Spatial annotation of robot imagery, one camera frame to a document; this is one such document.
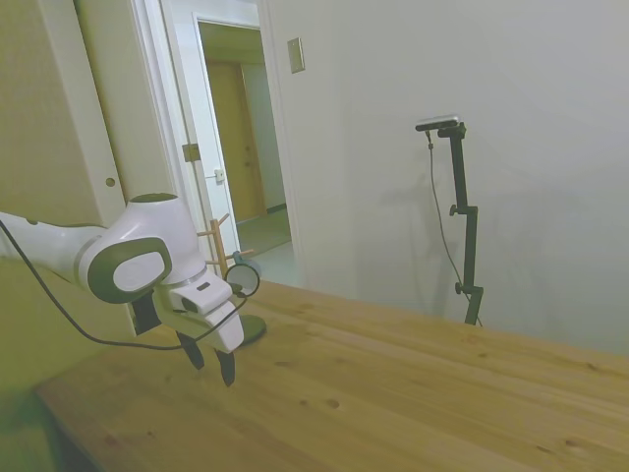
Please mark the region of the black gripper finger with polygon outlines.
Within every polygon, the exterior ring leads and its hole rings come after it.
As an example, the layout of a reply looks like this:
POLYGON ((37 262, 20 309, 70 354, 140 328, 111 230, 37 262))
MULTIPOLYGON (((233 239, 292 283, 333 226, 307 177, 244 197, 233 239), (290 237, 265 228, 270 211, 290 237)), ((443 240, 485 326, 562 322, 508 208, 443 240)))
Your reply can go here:
POLYGON ((188 359, 190 360, 192 365, 197 370, 201 370, 204 367, 204 359, 197 343, 192 337, 189 337, 180 331, 177 331, 176 334, 180 341, 182 349, 188 356, 188 359))
POLYGON ((215 349, 214 354, 218 360, 221 378, 226 386, 231 386, 236 379, 236 359, 235 353, 224 352, 215 349))

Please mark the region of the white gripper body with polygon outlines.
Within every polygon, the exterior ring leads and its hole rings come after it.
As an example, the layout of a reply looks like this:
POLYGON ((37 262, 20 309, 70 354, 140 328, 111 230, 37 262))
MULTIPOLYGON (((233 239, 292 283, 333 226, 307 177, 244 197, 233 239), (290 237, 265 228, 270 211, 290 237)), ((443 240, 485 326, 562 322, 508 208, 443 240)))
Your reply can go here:
POLYGON ((238 309, 230 300, 230 285, 216 275, 202 275, 188 284, 158 285, 156 310, 160 321, 211 347, 232 352, 244 341, 238 309))

